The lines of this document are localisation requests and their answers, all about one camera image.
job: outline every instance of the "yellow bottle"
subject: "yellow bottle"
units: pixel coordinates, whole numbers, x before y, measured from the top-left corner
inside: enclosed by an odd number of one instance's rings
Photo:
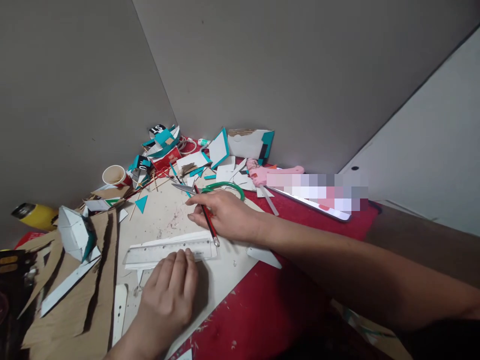
[[[30,204],[27,202],[17,206],[11,214],[22,223],[27,224],[32,228],[45,231],[55,230],[57,227],[54,226],[53,223],[59,217],[58,210],[54,210],[48,206]]]

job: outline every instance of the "transparent ruler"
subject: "transparent ruler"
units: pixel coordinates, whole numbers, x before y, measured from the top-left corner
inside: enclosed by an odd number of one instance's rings
[[[126,252],[123,264],[157,263],[167,257],[168,254],[177,252],[180,249],[190,248],[195,260],[204,260],[217,256],[212,252],[212,241],[210,238],[184,240],[166,244],[131,247]]]

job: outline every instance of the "red pencil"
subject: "red pencil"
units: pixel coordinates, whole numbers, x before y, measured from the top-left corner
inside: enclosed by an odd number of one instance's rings
[[[200,191],[197,185],[193,184],[193,186],[195,188],[195,192],[197,194],[200,194]],[[201,209],[203,210],[203,214],[205,215],[205,220],[206,220],[206,223],[208,224],[208,228],[210,229],[211,237],[213,238],[213,243],[218,248],[220,246],[220,241],[217,236],[217,231],[215,230],[214,225],[212,224],[212,220],[210,219],[210,211],[207,209],[205,205],[201,204],[200,206],[201,206]]]

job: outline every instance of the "scissors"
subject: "scissors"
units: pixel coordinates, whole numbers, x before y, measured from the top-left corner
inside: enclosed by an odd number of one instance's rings
[[[197,194],[197,192],[195,191],[195,188],[193,186],[182,185],[182,184],[177,184],[177,183],[173,183],[172,185],[174,187],[176,187],[177,189],[180,189],[180,190],[182,190],[184,192],[187,192],[189,194],[194,194],[194,195]],[[233,189],[237,190],[240,193],[240,200],[242,200],[242,201],[245,200],[245,193],[244,193],[243,189],[240,186],[238,186],[237,184],[234,184],[233,182],[228,182],[228,181],[215,182],[213,184],[205,186],[204,188],[199,188],[198,191],[199,191],[199,193],[204,193],[205,194],[205,193],[212,192],[216,188],[220,188],[222,186],[228,186],[230,188],[233,188]]]

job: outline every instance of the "paper cup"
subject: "paper cup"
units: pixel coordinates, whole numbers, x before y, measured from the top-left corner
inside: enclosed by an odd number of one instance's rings
[[[101,176],[103,182],[107,185],[113,185],[117,188],[132,185],[132,178],[120,165],[112,165],[105,169]]]

